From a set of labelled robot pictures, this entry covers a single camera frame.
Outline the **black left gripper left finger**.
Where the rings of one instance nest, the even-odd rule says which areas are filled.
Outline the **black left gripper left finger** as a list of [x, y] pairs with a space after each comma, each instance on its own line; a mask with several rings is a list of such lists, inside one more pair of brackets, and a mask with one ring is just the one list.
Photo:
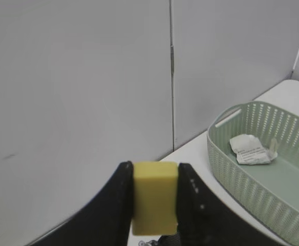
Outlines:
[[133, 164], [122, 162], [80, 211], [33, 245], [127, 245], [133, 215]]

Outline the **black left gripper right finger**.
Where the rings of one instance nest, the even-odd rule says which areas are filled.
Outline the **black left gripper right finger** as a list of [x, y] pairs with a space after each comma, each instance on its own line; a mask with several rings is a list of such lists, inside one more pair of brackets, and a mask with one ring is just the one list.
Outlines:
[[178, 166], [176, 214], [182, 245], [280, 245], [229, 209], [188, 163]]

